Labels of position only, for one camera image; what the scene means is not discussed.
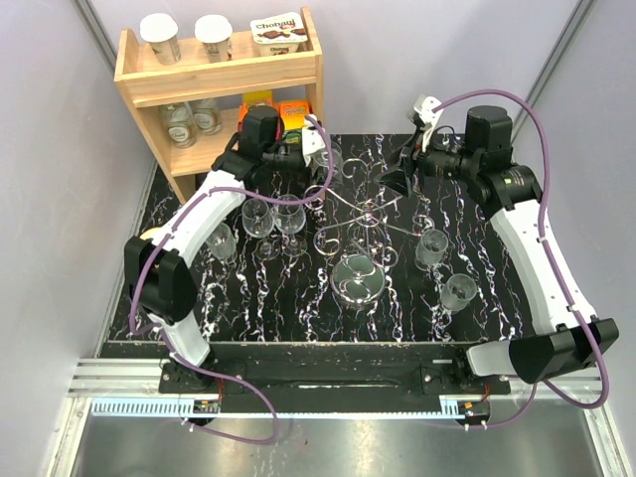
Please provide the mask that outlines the clear glass bottle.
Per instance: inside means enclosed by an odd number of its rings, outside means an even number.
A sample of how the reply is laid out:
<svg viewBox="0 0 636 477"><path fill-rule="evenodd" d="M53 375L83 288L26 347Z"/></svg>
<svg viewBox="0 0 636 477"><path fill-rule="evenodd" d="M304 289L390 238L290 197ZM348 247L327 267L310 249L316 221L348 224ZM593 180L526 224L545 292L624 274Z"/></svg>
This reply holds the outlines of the clear glass bottle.
<svg viewBox="0 0 636 477"><path fill-rule="evenodd" d="M222 129L222 119L217 101L214 98L199 99L191 102L195 122L202 134L215 135Z"/></svg>
<svg viewBox="0 0 636 477"><path fill-rule="evenodd" d="M192 147L197 140L195 126L188 106L183 102L159 106L162 124L173 146Z"/></svg>

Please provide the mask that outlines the chrome wine glass rack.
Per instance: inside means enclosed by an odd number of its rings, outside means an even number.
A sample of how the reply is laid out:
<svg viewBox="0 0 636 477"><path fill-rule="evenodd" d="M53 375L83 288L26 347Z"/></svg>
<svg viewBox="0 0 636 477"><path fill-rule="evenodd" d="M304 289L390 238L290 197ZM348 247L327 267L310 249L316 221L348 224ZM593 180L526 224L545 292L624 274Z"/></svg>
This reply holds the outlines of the chrome wine glass rack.
<svg viewBox="0 0 636 477"><path fill-rule="evenodd" d="M419 232L390 224L389 208L396 205L399 198L384 202L378 199L349 201L337 188L343 180L353 177L352 172L337 168L330 187L307 208L319 212L331 199L337 207L349 209L346 219L318 228L312 244L320 255L336 260L329 275L335 299L346 307L363 309L379 301L387 287L389 270L398 264L398 252L392 246L390 232L418 239L433 229L433 220L427 215L418 218Z"/></svg>

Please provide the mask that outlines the left clear glass bottle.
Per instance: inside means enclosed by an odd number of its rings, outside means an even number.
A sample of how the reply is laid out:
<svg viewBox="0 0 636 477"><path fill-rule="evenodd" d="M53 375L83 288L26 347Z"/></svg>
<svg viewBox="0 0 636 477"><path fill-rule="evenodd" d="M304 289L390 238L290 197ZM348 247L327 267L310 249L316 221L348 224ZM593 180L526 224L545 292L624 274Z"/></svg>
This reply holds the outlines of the left clear glass bottle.
<svg viewBox="0 0 636 477"><path fill-rule="evenodd" d="M183 102L159 106L162 124L173 146L192 147L197 140L195 126L188 106Z"/></svg>

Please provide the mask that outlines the clear stemmed wine glass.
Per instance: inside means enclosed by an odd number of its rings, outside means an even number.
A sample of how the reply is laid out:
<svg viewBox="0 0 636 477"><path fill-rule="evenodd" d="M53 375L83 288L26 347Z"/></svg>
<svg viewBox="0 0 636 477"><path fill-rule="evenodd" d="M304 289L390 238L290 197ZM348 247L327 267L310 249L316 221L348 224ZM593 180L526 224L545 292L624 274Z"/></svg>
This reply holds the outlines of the clear stemmed wine glass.
<svg viewBox="0 0 636 477"><path fill-rule="evenodd" d="M241 206L241 220L245 232L257 239L255 255L259 260L268 261L277 258L279 245L271 238L274 218L267 202L252 198Z"/></svg>
<svg viewBox="0 0 636 477"><path fill-rule="evenodd" d="M306 215L302 205L295 204L298 198L287 194L279 197L285 205L274 206L274 224L282 234L282 250L290 257L298 257L306 251L307 243L302 235Z"/></svg>

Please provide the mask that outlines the clear stemmed wine glass right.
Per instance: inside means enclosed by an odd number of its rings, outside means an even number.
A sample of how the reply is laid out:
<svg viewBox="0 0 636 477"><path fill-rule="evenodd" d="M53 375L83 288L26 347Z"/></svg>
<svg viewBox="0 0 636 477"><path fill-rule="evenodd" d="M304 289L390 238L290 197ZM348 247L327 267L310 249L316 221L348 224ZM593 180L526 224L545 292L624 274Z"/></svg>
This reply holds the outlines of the clear stemmed wine glass right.
<svg viewBox="0 0 636 477"><path fill-rule="evenodd" d="M282 234L282 250L290 257L298 257L306 251L307 243L302 235L306 215L302 205L295 204L298 198L287 194L279 197L285 205L274 206L274 224Z"/></svg>

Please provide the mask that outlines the left white lidded cup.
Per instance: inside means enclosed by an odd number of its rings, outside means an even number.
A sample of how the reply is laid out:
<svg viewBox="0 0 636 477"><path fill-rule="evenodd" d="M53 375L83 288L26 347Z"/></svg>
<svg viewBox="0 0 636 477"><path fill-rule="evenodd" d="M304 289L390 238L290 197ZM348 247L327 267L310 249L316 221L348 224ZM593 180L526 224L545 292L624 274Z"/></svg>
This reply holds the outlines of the left white lidded cup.
<svg viewBox="0 0 636 477"><path fill-rule="evenodd" d="M165 13L145 16L139 24L140 36L150 45L157 61L164 66L175 65L181 60L178 43L178 25Z"/></svg>

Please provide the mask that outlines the pink sponge box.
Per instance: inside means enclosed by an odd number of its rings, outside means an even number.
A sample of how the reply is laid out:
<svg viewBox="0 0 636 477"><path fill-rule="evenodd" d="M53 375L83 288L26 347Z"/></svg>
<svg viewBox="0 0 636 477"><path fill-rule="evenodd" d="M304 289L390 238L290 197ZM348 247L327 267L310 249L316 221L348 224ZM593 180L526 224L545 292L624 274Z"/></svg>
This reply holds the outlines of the pink sponge box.
<svg viewBox="0 0 636 477"><path fill-rule="evenodd" d="M241 105L238 109L238 129L242 128L244 117L253 106L266 105L275 107L271 89L246 92L241 97Z"/></svg>

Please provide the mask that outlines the wooden two-tier shelf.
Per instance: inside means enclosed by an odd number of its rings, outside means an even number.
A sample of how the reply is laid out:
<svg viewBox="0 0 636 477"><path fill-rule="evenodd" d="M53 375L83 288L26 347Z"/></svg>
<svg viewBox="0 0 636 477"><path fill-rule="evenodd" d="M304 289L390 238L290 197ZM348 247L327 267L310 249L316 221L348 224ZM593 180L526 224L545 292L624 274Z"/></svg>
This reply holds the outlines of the wooden two-tier shelf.
<svg viewBox="0 0 636 477"><path fill-rule="evenodd" d="M239 111L223 110L221 132L203 135L193 146L179 148L162 125L161 105L303 85L312 112L325 118L322 48L310 9L303 7L300 16L308 41L299 52L262 57L251 33L242 31L232 34L233 58L214 64L200 42L186 38L179 42L181 61L162 66L151 47L138 42L133 30L121 31L114 83L181 203L194 195L196 176L210 171L236 132Z"/></svg>

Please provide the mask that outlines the Chobani yogurt tub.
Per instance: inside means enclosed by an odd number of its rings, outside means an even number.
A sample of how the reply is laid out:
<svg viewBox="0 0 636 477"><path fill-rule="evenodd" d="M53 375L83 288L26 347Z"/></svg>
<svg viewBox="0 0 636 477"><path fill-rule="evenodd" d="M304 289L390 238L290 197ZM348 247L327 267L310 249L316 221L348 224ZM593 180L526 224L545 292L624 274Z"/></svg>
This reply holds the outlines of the Chobani yogurt tub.
<svg viewBox="0 0 636 477"><path fill-rule="evenodd" d="M262 57L296 53L308 41L302 18L296 12L252 20L249 26Z"/></svg>

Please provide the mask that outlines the white lidded cup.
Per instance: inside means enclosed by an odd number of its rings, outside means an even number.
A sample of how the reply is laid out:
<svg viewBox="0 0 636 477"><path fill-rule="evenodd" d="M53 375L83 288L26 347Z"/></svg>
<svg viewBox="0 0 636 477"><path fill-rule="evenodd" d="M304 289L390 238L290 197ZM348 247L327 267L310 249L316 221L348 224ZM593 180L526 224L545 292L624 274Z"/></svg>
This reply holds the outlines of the white lidded cup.
<svg viewBox="0 0 636 477"><path fill-rule="evenodd" d="M178 43L178 25L165 13L145 16L139 24L140 36L150 45L157 61L164 66L175 65L181 60Z"/></svg>
<svg viewBox="0 0 636 477"><path fill-rule="evenodd" d="M233 27L223 15L205 15L195 23L195 38L202 44L211 63L224 62L232 58L232 34Z"/></svg>

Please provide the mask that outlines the clear stemmed wine glass left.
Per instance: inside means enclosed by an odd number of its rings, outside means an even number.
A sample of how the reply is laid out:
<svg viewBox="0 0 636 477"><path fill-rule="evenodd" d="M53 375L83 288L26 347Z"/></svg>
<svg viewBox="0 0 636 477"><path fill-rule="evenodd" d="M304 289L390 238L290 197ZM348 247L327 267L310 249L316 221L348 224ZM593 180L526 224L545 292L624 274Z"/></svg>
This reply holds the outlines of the clear stemmed wine glass left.
<svg viewBox="0 0 636 477"><path fill-rule="evenodd" d="M255 255L259 260L268 261L277 258L279 245L271 238L274 218L267 202L252 198L241 206L241 220L245 232L257 239Z"/></svg>

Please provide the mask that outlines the round yellow wooden coaster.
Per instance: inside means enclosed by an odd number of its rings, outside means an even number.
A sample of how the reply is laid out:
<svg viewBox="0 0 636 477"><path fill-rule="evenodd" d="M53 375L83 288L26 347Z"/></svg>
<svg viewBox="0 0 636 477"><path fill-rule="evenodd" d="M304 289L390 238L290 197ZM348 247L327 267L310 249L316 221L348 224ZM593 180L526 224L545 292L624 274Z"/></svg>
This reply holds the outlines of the round yellow wooden coaster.
<svg viewBox="0 0 636 477"><path fill-rule="evenodd" d="M143 240L154 239L154 237L160 232L159 228L148 229L143 232L139 237Z"/></svg>

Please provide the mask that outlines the right white lidded cup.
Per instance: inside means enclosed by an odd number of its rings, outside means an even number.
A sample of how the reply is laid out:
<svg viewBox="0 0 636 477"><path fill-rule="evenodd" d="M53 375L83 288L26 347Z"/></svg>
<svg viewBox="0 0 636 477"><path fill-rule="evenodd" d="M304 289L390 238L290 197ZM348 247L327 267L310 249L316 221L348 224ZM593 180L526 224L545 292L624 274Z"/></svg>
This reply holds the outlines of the right white lidded cup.
<svg viewBox="0 0 636 477"><path fill-rule="evenodd" d="M211 63L224 62L232 58L232 34L233 27L223 15L205 15L195 23L195 38L202 44Z"/></svg>

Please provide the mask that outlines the right clear glass bottle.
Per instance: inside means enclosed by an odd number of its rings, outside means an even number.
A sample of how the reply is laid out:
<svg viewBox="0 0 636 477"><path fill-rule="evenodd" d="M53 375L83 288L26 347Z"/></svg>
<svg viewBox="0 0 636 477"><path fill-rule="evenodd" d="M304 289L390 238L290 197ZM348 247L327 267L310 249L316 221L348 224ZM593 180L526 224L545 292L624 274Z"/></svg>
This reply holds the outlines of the right clear glass bottle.
<svg viewBox="0 0 636 477"><path fill-rule="evenodd" d="M199 99L191 102L195 122L202 134L215 135L222 129L222 119L217 101L214 98Z"/></svg>

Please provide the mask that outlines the ribbed goblet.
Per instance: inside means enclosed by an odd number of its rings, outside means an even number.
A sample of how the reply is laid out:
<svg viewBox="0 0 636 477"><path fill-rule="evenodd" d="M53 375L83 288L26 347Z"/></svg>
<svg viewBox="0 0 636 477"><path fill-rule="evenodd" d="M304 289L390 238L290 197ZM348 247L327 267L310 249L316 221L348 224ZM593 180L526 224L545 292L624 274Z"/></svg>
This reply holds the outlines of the ribbed goblet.
<svg viewBox="0 0 636 477"><path fill-rule="evenodd" d="M451 313L463 310L476 296L476 282L467 274L453 274L443 285L440 292L441 305Z"/></svg>
<svg viewBox="0 0 636 477"><path fill-rule="evenodd" d="M448 248L447 235L437 229L422 234L415 249L414 263L419 269L427 269L441 263Z"/></svg>
<svg viewBox="0 0 636 477"><path fill-rule="evenodd" d="M232 263L237 258L237 242L231 228L219 224L206 240L212 256L221 263Z"/></svg>
<svg viewBox="0 0 636 477"><path fill-rule="evenodd" d="M343 164L341 146L335 142L331 142L331 153L327 148L322 148L312 156L311 178L312 183L322 186L328 176L329 168L332 168L332 179L329 184L330 190L338 190L343 185Z"/></svg>

